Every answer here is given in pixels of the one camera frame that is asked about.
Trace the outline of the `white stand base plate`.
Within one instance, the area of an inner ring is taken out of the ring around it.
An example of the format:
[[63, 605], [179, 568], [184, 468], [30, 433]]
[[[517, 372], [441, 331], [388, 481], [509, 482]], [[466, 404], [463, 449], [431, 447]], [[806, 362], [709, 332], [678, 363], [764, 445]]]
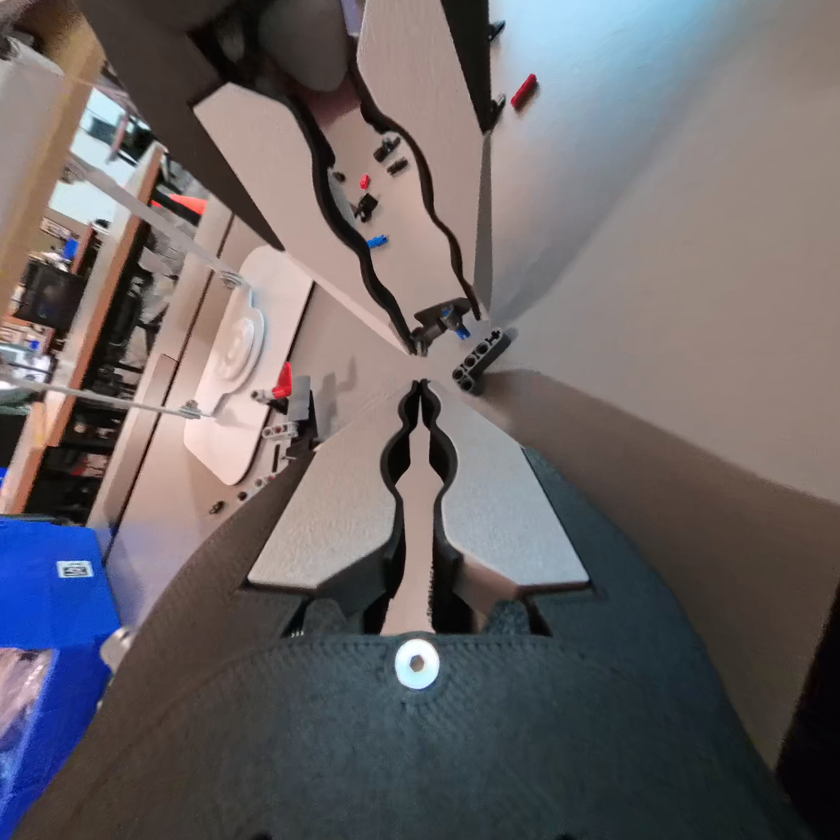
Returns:
[[208, 352], [194, 399], [203, 417], [187, 421], [186, 450], [224, 485], [239, 484], [256, 455], [268, 404], [308, 305], [312, 279], [269, 246], [245, 259]]

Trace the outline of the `blue plastic bin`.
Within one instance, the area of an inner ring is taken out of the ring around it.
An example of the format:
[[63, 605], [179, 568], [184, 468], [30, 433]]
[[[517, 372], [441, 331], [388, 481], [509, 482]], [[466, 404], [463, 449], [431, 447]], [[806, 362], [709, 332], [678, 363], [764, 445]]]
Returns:
[[1, 649], [54, 652], [15, 776], [1, 792], [2, 838], [14, 834], [88, 729], [111, 675], [100, 648], [119, 628], [94, 531], [2, 518]]

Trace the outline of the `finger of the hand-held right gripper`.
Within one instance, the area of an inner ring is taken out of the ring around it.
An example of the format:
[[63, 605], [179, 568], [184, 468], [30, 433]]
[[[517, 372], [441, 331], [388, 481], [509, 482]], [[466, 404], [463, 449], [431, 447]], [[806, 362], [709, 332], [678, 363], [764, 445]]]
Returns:
[[331, 172], [332, 149], [299, 101], [226, 83], [193, 113], [288, 257], [384, 340], [417, 342]]
[[356, 67], [377, 128], [415, 153], [423, 204], [477, 320], [493, 282], [488, 2], [367, 2]]

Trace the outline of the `clear plastic bags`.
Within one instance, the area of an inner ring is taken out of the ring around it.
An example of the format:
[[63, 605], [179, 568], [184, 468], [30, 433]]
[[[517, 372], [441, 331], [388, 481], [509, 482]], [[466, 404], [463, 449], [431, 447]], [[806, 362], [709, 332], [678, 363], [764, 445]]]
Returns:
[[50, 649], [1, 650], [2, 795], [5, 795], [15, 776], [29, 719], [39, 701], [53, 656], [54, 652]]

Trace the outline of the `dark grey lego angled beam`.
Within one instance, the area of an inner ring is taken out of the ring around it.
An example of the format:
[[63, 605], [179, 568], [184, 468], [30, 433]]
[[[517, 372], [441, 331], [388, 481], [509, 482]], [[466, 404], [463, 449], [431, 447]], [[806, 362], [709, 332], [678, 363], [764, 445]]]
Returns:
[[452, 371], [452, 380], [458, 389], [468, 395], [477, 395], [482, 387], [482, 378], [511, 345], [506, 331], [493, 329], [490, 335], [479, 341], [476, 347]]

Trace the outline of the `dark grey lego connector piece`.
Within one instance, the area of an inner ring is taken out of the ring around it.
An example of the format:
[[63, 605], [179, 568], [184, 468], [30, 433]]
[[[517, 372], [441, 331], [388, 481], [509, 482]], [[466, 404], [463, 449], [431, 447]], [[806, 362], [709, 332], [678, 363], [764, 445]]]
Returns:
[[432, 343], [447, 332], [452, 332], [461, 340], [471, 337], [464, 323], [464, 316], [472, 312], [469, 299], [462, 297], [445, 301], [414, 314], [418, 326], [412, 331], [415, 353], [427, 356]]

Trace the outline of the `black box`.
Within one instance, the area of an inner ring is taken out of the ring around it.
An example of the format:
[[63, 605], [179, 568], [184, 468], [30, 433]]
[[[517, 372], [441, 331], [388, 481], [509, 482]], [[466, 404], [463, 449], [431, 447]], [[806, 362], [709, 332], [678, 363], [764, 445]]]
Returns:
[[36, 259], [28, 262], [23, 292], [14, 316], [66, 333], [77, 314], [87, 282], [54, 264]]

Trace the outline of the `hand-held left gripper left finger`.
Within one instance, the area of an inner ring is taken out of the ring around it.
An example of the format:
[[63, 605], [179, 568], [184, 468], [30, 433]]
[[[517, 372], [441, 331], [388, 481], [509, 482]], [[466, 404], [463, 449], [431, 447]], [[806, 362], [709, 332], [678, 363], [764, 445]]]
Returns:
[[314, 451], [248, 573], [262, 589], [325, 599], [381, 599], [404, 538], [396, 482], [411, 463], [418, 381], [382, 396]]

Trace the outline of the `grey red lego sub-assembly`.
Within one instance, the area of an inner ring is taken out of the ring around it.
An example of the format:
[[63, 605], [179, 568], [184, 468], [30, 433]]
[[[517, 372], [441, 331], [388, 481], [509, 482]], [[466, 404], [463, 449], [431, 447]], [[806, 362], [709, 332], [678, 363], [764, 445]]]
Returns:
[[319, 430], [311, 380], [307, 375], [294, 374], [290, 361], [283, 363], [272, 388], [256, 388], [249, 396], [272, 412], [261, 437], [274, 446], [281, 460], [294, 459], [299, 451], [317, 446]]

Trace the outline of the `wooden edged desk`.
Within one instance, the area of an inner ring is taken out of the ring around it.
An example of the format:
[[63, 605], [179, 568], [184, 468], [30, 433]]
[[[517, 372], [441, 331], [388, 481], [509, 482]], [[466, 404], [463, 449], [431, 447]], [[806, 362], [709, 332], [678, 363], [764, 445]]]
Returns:
[[[118, 203], [93, 264], [77, 314], [59, 353], [51, 384], [80, 390], [97, 350], [114, 296], [138, 236], [142, 220]], [[3, 479], [2, 515], [25, 512], [49, 448], [60, 445], [77, 399], [49, 392], [31, 406]]]

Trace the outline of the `orange red object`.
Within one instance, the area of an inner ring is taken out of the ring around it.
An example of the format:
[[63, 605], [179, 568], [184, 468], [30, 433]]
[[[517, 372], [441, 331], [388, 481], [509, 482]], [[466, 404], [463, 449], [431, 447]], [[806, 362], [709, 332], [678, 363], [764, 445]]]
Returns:
[[201, 223], [207, 210], [207, 199], [201, 197], [167, 194], [158, 191], [155, 201], [157, 206], [170, 211], [195, 227]]

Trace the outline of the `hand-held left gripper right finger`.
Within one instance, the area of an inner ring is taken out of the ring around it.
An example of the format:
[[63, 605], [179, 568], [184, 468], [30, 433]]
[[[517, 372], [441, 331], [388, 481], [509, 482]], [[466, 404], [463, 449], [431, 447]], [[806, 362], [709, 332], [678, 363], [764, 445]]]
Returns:
[[499, 602], [591, 584], [520, 444], [436, 381], [421, 384], [434, 503], [435, 583], [462, 602]]

